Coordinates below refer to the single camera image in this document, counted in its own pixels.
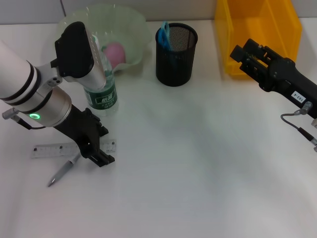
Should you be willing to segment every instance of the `pink ball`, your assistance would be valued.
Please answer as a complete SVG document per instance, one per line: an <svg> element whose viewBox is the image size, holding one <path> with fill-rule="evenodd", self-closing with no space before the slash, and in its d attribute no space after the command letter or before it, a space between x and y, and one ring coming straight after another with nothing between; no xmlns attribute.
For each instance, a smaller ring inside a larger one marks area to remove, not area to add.
<svg viewBox="0 0 317 238"><path fill-rule="evenodd" d="M103 49L104 55L110 61L112 69L118 64L125 63L125 52L123 46L118 42L113 42Z"/></svg>

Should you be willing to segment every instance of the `green indicator light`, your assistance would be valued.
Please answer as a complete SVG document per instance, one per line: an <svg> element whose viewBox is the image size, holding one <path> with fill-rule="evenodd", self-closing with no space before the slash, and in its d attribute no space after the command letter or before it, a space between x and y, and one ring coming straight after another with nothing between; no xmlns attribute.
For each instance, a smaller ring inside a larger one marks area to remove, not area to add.
<svg viewBox="0 0 317 238"><path fill-rule="evenodd" d="M38 115L38 114L30 114L30 118L40 119L40 115Z"/></svg>

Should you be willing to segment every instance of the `silver pen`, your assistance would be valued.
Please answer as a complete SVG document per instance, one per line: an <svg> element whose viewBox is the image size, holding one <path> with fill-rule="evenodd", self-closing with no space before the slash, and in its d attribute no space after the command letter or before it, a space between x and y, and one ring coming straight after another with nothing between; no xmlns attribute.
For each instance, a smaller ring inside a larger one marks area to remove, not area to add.
<svg viewBox="0 0 317 238"><path fill-rule="evenodd" d="M78 153L73 160L68 160L51 178L50 182L48 183L48 187L59 181L74 166L74 164L79 160L80 157L81 154Z"/></svg>

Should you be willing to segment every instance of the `green bottle label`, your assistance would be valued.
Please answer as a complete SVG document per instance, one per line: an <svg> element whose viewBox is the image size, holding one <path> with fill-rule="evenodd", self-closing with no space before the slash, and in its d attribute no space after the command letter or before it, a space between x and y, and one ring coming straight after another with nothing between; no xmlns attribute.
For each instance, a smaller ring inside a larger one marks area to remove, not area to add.
<svg viewBox="0 0 317 238"><path fill-rule="evenodd" d="M89 92L85 89L86 97L89 105L98 110L104 110L111 108L117 101L117 91L115 84L112 85L108 90L101 93Z"/></svg>

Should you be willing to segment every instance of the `plastic bottle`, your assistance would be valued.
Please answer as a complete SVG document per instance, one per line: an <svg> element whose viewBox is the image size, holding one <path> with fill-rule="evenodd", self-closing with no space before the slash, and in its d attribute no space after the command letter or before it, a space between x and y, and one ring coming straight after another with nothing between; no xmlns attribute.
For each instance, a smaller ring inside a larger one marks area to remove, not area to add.
<svg viewBox="0 0 317 238"><path fill-rule="evenodd" d="M106 86L100 91L92 91L84 88L91 111L97 116L109 116L118 109L118 96L114 83L114 75L111 64L103 52L99 52L105 71Z"/></svg>

